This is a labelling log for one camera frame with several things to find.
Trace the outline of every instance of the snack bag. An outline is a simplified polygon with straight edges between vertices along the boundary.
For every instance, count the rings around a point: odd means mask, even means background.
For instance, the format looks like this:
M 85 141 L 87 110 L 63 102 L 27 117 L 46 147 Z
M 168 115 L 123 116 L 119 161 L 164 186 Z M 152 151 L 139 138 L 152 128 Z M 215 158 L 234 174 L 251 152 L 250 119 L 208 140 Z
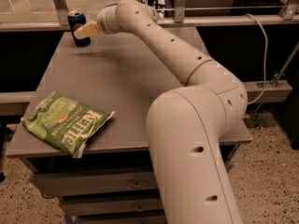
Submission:
M 113 114 L 53 92 L 22 124 L 39 139 L 71 154 L 73 158 L 81 158 L 86 140 Z

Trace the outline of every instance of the drawer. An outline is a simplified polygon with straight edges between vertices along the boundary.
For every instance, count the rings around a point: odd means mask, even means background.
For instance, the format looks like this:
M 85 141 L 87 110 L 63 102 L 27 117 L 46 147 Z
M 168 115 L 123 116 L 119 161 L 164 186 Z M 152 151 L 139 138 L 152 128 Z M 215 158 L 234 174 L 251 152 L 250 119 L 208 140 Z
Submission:
M 157 189 L 150 167 L 32 175 L 30 181 L 47 196 Z
M 116 215 L 103 217 L 78 217 L 79 224 L 166 224 L 164 211 L 141 215 Z
M 143 213 L 163 210 L 159 190 L 131 191 L 68 197 L 59 205 L 69 216 L 104 215 L 116 213 Z

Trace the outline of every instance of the table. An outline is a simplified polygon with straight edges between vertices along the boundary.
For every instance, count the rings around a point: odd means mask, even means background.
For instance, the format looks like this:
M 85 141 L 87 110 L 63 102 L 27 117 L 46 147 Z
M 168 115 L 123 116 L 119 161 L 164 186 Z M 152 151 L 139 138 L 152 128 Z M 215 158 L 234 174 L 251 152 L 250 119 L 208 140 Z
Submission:
M 194 28 L 173 28 L 204 52 Z M 53 91 L 115 115 L 88 140 L 82 159 L 72 159 L 27 132 L 20 125 L 7 148 L 32 172 L 31 182 L 79 223 L 166 223 L 151 167 L 146 116 L 160 94 L 181 87 L 178 80 L 137 37 L 99 35 L 90 46 L 77 48 L 64 33 L 25 112 Z M 237 127 L 221 144 L 250 142 Z

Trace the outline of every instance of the dark wall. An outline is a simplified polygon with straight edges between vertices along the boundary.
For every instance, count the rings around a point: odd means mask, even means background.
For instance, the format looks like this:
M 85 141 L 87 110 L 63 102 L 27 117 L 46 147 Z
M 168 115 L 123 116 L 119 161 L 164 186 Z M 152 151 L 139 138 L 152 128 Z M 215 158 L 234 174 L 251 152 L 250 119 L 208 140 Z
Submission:
M 35 91 L 63 32 L 0 33 L 0 92 Z
M 259 26 L 199 27 L 210 55 L 242 81 L 263 80 L 264 37 Z M 279 71 L 299 40 L 299 24 L 268 25 L 267 78 Z M 296 55 L 286 71 L 289 81 L 298 69 Z

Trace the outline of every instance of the drawer cabinet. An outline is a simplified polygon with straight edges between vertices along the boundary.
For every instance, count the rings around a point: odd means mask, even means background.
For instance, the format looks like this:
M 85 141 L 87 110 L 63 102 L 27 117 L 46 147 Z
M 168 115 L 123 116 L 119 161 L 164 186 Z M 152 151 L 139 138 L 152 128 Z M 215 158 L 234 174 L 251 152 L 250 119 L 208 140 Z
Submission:
M 117 216 L 79 217 L 80 224 L 166 224 L 163 211 Z
M 47 196 L 71 196 L 157 189 L 149 167 L 32 175 L 31 182 Z
M 118 213 L 143 213 L 163 210 L 158 190 L 94 194 L 60 200 L 60 207 L 69 216 Z
M 78 223 L 164 224 L 147 150 L 32 159 L 30 181 Z

